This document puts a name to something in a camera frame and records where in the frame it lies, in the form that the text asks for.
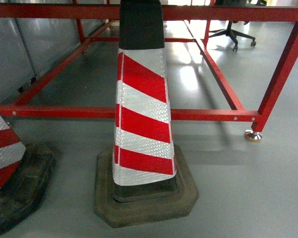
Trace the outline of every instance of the red metal frame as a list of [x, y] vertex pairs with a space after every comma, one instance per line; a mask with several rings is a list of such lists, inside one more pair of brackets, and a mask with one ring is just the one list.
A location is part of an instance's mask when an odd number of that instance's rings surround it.
[[[58, 73], [81, 54], [92, 42], [118, 41], [117, 37], [101, 37], [101, 33], [112, 24], [104, 24], [92, 36], [85, 37], [80, 19], [119, 19], [118, 5], [93, 4], [19, 4], [0, 3], [0, 17], [23, 18], [74, 18], [77, 21], [79, 37], [82, 44], [43, 77], [37, 80], [28, 90], [17, 97], [10, 105], [0, 105], [0, 114], [8, 117], [47, 117], [47, 118], [80, 118], [80, 119], [113, 119], [114, 108], [101, 107], [63, 107], [63, 106], [30, 106], [27, 103], [39, 93]], [[184, 110], [171, 109], [174, 120], [214, 120], [214, 121], [251, 121], [252, 129], [261, 132], [277, 101], [277, 98], [298, 57], [298, 7], [218, 7], [218, 6], [163, 6], [164, 20], [184, 20], [192, 39], [166, 38], [166, 42], [195, 42], [211, 69], [220, 89], [232, 110]], [[198, 39], [187, 20], [207, 20], [204, 39]], [[242, 21], [288, 21], [296, 22], [288, 39], [275, 73], [267, 88], [258, 111], [245, 110], [233, 89], [221, 73], [215, 61], [206, 50], [208, 30], [211, 20]]]
[[[73, 4], [78, 4], [77, 0], [72, 0], [72, 2]], [[76, 19], [76, 24], [77, 24], [79, 40], [80, 40], [80, 43], [82, 44], [85, 40], [85, 35], [84, 35], [84, 29], [81, 23], [81, 19]]]

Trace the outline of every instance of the cone base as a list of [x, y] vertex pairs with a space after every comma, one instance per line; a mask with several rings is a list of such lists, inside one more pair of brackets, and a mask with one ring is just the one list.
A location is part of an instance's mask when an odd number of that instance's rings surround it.
[[130, 202], [118, 202], [114, 196], [112, 150], [97, 157], [94, 210], [113, 228], [164, 221], [188, 216], [199, 197], [179, 146], [174, 146], [177, 163], [176, 180], [179, 192], [173, 195]]
[[55, 163], [45, 145], [26, 146], [20, 165], [0, 190], [0, 235], [39, 208]]
[[119, 186], [114, 184], [113, 197], [118, 202], [130, 202], [137, 200], [145, 200], [156, 197], [165, 197], [174, 195], [179, 192], [176, 176], [163, 181], [134, 185]]

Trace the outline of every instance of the metal leg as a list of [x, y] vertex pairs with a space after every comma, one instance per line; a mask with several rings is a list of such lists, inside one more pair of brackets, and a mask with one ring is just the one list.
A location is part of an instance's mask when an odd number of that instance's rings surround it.
[[246, 34], [241, 33], [241, 32], [239, 32], [239, 31], [232, 30], [232, 32], [233, 32], [236, 36], [240, 36], [240, 37], [244, 37], [244, 38], [252, 39], [253, 41], [255, 41], [255, 39], [256, 39], [255, 37], [246, 35]]
[[209, 36], [209, 38], [211, 38], [211, 37], [215, 37], [215, 36], [222, 36], [222, 35], [226, 35], [226, 29], [217, 31], [215, 34]]
[[253, 130], [246, 130], [244, 136], [246, 140], [249, 140], [251, 142], [260, 142], [261, 139], [263, 138], [262, 133], [255, 132]]
[[226, 29], [221, 29], [221, 30], [213, 30], [213, 31], [209, 31], [210, 33], [216, 33], [216, 32], [219, 32], [219, 31], [224, 31]]

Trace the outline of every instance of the red and white striped traffic cone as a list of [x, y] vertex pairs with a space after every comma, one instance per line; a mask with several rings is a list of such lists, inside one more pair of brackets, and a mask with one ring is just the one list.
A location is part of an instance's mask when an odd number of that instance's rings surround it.
[[0, 116], [0, 234], [36, 210], [54, 165], [49, 149], [25, 147]]
[[199, 195], [173, 145], [162, 19], [159, 0], [121, 1], [115, 147], [97, 156], [94, 207], [115, 228], [187, 216]]
[[0, 116], [0, 188], [14, 173], [24, 152], [25, 146]]
[[[121, 5], [113, 166], [114, 181], [120, 186], [158, 182], [176, 174], [162, 14], [158, 1], [144, 2]], [[156, 27], [143, 28], [137, 17]]]

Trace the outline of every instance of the gray floor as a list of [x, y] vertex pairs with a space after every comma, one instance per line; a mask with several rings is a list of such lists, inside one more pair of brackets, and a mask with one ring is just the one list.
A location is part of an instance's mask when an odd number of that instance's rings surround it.
[[[247, 109], [258, 108], [292, 26], [239, 22], [234, 29], [256, 36], [257, 45], [240, 39], [237, 53], [227, 37], [210, 39], [210, 54]], [[167, 36], [189, 36], [181, 22], [165, 29]], [[91, 46], [32, 103], [114, 106], [117, 47]], [[193, 43], [167, 43], [166, 54], [172, 108], [229, 109]], [[112, 229], [93, 213], [95, 159], [113, 144], [113, 120], [11, 122], [24, 142], [46, 143], [58, 165], [41, 208], [4, 238], [298, 238], [298, 60], [261, 143], [244, 139], [250, 123], [173, 121], [200, 193], [191, 214], [176, 220]]]

